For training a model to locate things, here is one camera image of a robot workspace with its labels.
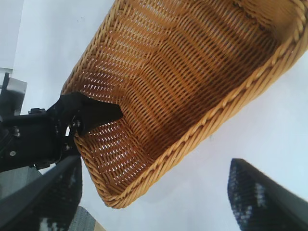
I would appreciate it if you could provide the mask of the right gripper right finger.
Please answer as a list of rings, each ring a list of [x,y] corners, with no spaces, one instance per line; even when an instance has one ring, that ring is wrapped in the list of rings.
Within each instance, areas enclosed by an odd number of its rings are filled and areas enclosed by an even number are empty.
[[[306,231],[308,203],[243,159],[231,161],[228,199],[242,231]]]

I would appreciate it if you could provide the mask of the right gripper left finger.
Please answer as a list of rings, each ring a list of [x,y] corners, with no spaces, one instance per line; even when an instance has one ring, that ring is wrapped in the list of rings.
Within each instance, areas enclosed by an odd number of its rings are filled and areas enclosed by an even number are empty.
[[[0,201],[2,231],[67,231],[82,196],[82,167],[69,156]]]

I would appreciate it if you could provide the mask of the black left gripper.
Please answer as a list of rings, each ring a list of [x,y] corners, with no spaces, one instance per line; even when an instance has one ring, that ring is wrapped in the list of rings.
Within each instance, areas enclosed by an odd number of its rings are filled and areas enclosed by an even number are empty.
[[[80,92],[61,95],[48,110],[36,108],[28,115],[1,117],[0,170],[26,166],[40,170],[58,164],[77,154],[76,130],[85,135],[122,117],[119,105],[97,101]]]

